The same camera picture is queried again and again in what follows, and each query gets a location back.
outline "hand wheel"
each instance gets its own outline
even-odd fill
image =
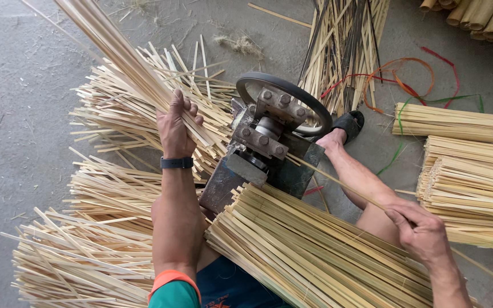
[[[297,98],[300,102],[305,103],[319,116],[321,126],[298,126],[297,129],[294,130],[295,132],[305,136],[323,136],[330,131],[332,127],[332,117],[330,116],[330,113],[326,110],[323,104],[321,104],[316,98],[312,97],[309,93],[305,92],[302,88],[270,74],[249,72],[239,77],[236,84],[237,92],[247,105],[256,105],[256,101],[247,92],[247,83],[249,82],[254,82],[261,86],[268,85],[284,91],[290,96]]]

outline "orange plastic strap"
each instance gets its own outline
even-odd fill
[[[199,292],[199,289],[197,288],[195,282],[186,274],[179,271],[175,271],[174,269],[168,269],[166,271],[162,271],[159,275],[157,275],[157,277],[155,277],[155,280],[153,282],[153,288],[151,289],[151,292],[147,295],[147,303],[149,304],[149,300],[151,300],[152,295],[154,294],[155,291],[157,291],[157,289],[175,280],[185,281],[188,284],[190,284],[197,292],[199,303],[201,303],[201,293]]]
[[[401,63],[399,63],[399,67],[393,69],[393,70],[384,70],[383,68],[388,66],[388,65],[391,65],[397,61],[400,61]],[[433,69],[431,68],[431,66],[429,64],[427,64],[426,62],[420,60],[420,59],[417,59],[417,58],[400,58],[400,59],[396,59],[396,60],[392,60],[392,61],[389,61],[387,62],[386,64],[378,67],[377,70],[375,70],[374,72],[372,72],[372,74],[368,75],[368,78],[366,79],[366,84],[364,85],[364,89],[363,89],[363,94],[364,94],[364,103],[366,104],[366,107],[374,110],[374,111],[377,111],[379,113],[383,113],[383,110],[381,109],[378,109],[378,108],[375,108],[375,107],[372,107],[368,104],[368,100],[366,99],[366,89],[368,87],[368,84],[370,82],[370,80],[373,78],[373,76],[378,73],[379,71],[382,71],[382,72],[391,72],[393,73],[393,76],[395,77],[395,80],[397,81],[397,83],[399,84],[399,86],[406,92],[408,93],[408,95],[411,95],[411,96],[414,96],[414,97],[418,97],[420,95],[418,95],[416,92],[413,92],[411,91],[408,87],[406,87],[404,85],[404,83],[402,83],[402,81],[399,79],[399,77],[397,76],[397,74],[395,72],[397,72],[399,69],[401,69],[401,66],[403,65],[403,63],[405,63],[406,61],[415,61],[415,62],[418,62],[420,63],[421,65],[425,66],[429,73],[431,73],[431,85],[429,86],[429,89],[427,90],[427,93],[424,94],[424,95],[421,95],[421,96],[426,96],[428,95],[431,90],[433,89],[433,85],[435,83],[435,73],[433,72]]]

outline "foot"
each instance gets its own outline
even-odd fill
[[[341,128],[335,128],[330,133],[319,139],[316,144],[322,146],[325,149],[325,154],[328,154],[331,150],[343,147],[346,140],[346,131]]]

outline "watch strap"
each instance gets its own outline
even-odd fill
[[[189,169],[192,167],[193,167],[192,157],[165,159],[161,156],[161,169],[168,169],[168,168]]]

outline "metal bolt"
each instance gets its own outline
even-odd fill
[[[260,143],[261,145],[267,145],[268,143],[270,143],[270,138],[268,136],[260,136],[260,138],[258,139],[258,143]]]
[[[306,110],[304,108],[299,108],[296,110],[296,115],[299,117],[303,117],[306,114]]]
[[[288,94],[283,94],[279,98],[279,102],[284,105],[288,105],[290,103],[290,95]]]
[[[262,96],[263,96],[265,99],[270,99],[270,98],[271,98],[271,91],[269,91],[269,90],[265,90],[265,91],[264,91],[264,94],[262,94]]]

